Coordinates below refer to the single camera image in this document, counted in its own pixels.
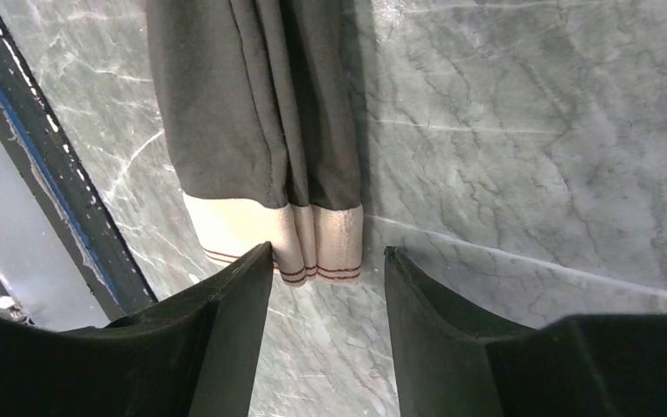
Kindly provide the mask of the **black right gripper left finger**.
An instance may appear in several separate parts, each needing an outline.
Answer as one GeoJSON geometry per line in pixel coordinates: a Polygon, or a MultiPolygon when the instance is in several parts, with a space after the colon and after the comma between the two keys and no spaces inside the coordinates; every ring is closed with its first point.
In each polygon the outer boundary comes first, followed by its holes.
{"type": "Polygon", "coordinates": [[[0,317],[0,416],[245,416],[272,283],[264,243],[104,328],[0,317]]]}

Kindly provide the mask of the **olive underwear with beige waistband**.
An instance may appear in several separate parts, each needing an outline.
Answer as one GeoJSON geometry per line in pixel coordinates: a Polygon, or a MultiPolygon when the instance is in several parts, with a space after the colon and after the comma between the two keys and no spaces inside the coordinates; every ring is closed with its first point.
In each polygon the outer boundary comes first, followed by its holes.
{"type": "Polygon", "coordinates": [[[337,1],[148,1],[168,155],[220,265],[268,242],[290,286],[360,277],[360,159],[337,1]]]}

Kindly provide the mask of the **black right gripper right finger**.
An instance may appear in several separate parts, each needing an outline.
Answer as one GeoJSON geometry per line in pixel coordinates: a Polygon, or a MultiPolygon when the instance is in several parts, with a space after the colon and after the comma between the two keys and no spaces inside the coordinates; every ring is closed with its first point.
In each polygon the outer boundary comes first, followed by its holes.
{"type": "Polygon", "coordinates": [[[667,314],[500,317],[385,250],[404,416],[667,416],[667,314]]]}

